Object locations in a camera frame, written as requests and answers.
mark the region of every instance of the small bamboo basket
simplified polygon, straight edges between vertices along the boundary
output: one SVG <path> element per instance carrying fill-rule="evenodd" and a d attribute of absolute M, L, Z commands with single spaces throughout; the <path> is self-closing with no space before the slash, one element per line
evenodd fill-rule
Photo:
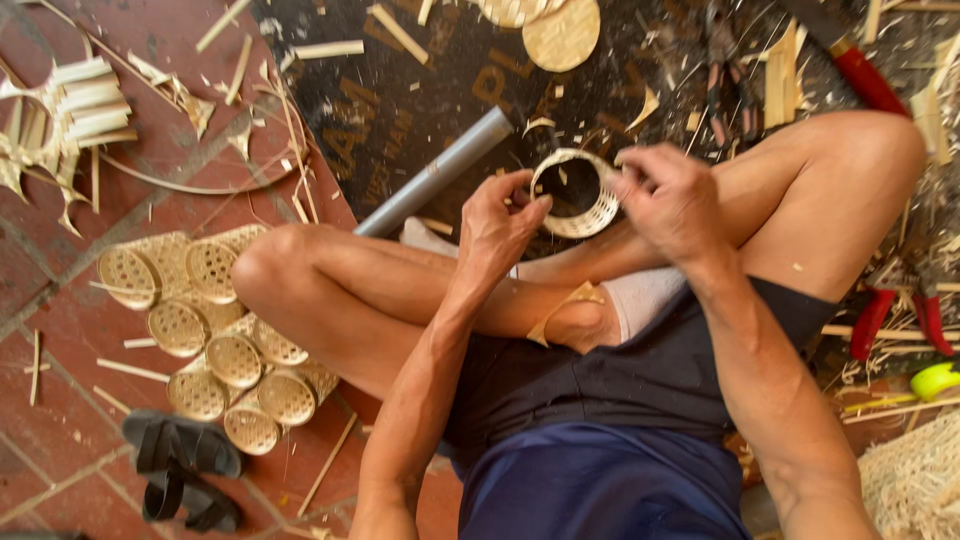
<path fill-rule="evenodd" d="M 231 390 L 206 365 L 203 355 L 170 376 L 167 400 L 181 416 L 200 422 L 213 422 L 227 410 L 242 390 Z"/>
<path fill-rule="evenodd" d="M 227 411 L 224 430 L 240 452 L 250 455 L 266 454 L 282 435 L 280 424 L 260 406 L 255 392 L 244 396 Z"/>
<path fill-rule="evenodd" d="M 277 368 L 256 388 L 260 406 L 285 426 L 302 426 L 336 388 L 340 378 L 320 362 L 309 360 L 294 368 Z"/>
<path fill-rule="evenodd" d="M 295 366 L 304 363 L 308 357 L 305 350 L 260 319 L 253 325 L 253 343 L 264 359 L 276 365 Z"/>
<path fill-rule="evenodd" d="M 183 268 L 193 288 L 213 304 L 236 301 L 230 268 L 253 239 L 264 231 L 266 228 L 261 225 L 246 225 L 190 244 L 186 248 Z"/>
<path fill-rule="evenodd" d="M 557 217 L 547 215 L 543 220 L 543 226 L 551 233 L 564 238 L 586 238 L 603 231 L 620 208 L 616 196 L 610 191 L 603 182 L 603 178 L 613 172 L 613 167 L 598 156 L 577 150 L 576 148 L 561 148 L 543 160 L 534 171 L 533 181 L 530 182 L 530 200 L 537 198 L 537 183 L 540 181 L 540 175 L 543 171 L 556 165 L 570 160 L 589 161 L 596 170 L 597 178 L 600 179 L 600 194 L 596 202 L 586 212 L 573 217 Z"/>
<path fill-rule="evenodd" d="M 100 281 L 108 293 L 130 309 L 143 310 L 190 288 L 183 254 L 186 233 L 156 234 L 108 247 L 97 259 Z"/>
<path fill-rule="evenodd" d="M 206 364 L 217 379 L 237 388 L 253 388 L 263 375 L 263 361 L 245 335 L 215 336 L 204 347 Z"/>
<path fill-rule="evenodd" d="M 147 314 L 147 331 L 165 353 L 188 357 L 204 349 L 211 335 L 223 332 L 243 315 L 243 305 L 217 305 L 196 291 L 161 302 Z"/>

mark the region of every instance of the red knife handle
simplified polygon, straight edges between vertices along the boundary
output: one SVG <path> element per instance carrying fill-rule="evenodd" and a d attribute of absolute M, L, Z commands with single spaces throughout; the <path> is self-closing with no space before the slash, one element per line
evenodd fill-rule
<path fill-rule="evenodd" d="M 930 345 L 947 356 L 953 356 L 953 347 L 944 337 L 944 323 L 940 318 L 940 296 L 925 298 L 923 295 L 913 295 L 913 304 L 917 307 L 917 320 L 920 321 L 920 330 L 923 331 Z"/>
<path fill-rule="evenodd" d="M 833 49 L 834 47 L 830 47 L 831 54 L 834 52 Z M 913 118 L 906 107 L 903 106 L 903 103 L 900 102 L 897 94 L 887 85 L 880 72 L 869 60 L 864 58 L 860 49 L 851 46 L 842 54 L 834 56 L 833 63 L 840 69 L 840 73 L 847 79 L 847 83 L 850 84 L 853 91 L 860 96 L 860 99 L 868 107 Z"/>
<path fill-rule="evenodd" d="M 861 362 L 867 361 L 870 357 L 876 333 L 880 330 L 880 325 L 883 324 L 883 319 L 886 318 L 887 311 L 890 310 L 890 305 L 897 296 L 897 291 L 892 289 L 872 290 L 874 298 L 870 299 L 870 303 L 863 308 L 863 311 L 860 311 L 860 316 L 853 325 L 853 334 L 850 339 L 850 355 Z"/>

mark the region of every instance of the white sock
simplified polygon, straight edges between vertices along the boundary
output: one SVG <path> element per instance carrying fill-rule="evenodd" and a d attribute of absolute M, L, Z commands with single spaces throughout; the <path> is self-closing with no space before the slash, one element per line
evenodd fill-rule
<path fill-rule="evenodd" d="M 620 321 L 620 342 L 626 342 L 650 324 L 685 282 L 680 270 L 668 266 L 600 283 L 613 300 Z"/>
<path fill-rule="evenodd" d="M 460 255 L 460 247 L 440 238 L 436 233 L 430 231 L 426 225 L 423 225 L 422 221 L 413 216 L 408 217 L 403 222 L 400 243 L 447 257 L 457 258 Z"/>

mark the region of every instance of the hand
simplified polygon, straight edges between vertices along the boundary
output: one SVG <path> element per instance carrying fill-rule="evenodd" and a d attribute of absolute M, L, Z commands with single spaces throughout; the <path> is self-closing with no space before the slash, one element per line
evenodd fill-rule
<path fill-rule="evenodd" d="M 613 162 L 622 174 L 604 179 L 634 228 L 684 270 L 729 249 L 710 170 L 675 146 L 622 150 Z"/>
<path fill-rule="evenodd" d="M 520 260 L 527 242 L 553 206 L 544 195 L 530 202 L 523 189 L 529 169 L 487 178 L 464 203 L 458 272 L 469 271 L 488 286 L 500 282 Z"/>

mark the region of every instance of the pliers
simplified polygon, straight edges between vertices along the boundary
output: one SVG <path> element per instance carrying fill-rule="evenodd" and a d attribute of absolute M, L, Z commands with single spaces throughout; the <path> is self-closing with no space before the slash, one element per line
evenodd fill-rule
<path fill-rule="evenodd" d="M 903 245 L 865 281 L 874 296 L 860 312 L 853 326 L 850 353 L 854 359 L 866 361 L 870 356 L 876 333 L 897 296 L 897 290 L 903 287 L 913 288 L 913 304 L 920 330 L 926 340 L 941 354 L 953 356 L 953 347 L 944 338 L 937 273 L 925 261 L 932 242 L 932 236 L 927 230 L 928 218 L 929 206 L 921 203 L 920 210 L 915 212 L 910 223 Z"/>
<path fill-rule="evenodd" d="M 707 79 L 707 115 L 710 128 L 717 145 L 723 150 L 731 147 L 732 140 L 727 130 L 724 113 L 720 108 L 720 88 L 723 87 L 724 72 L 730 78 L 740 94 L 740 117 L 743 119 L 743 140 L 753 142 L 759 136 L 760 124 L 757 117 L 757 104 L 754 93 L 747 84 L 746 68 L 740 63 L 736 51 L 736 39 L 730 29 L 726 12 L 718 0 L 707 4 L 707 54 L 709 75 Z"/>

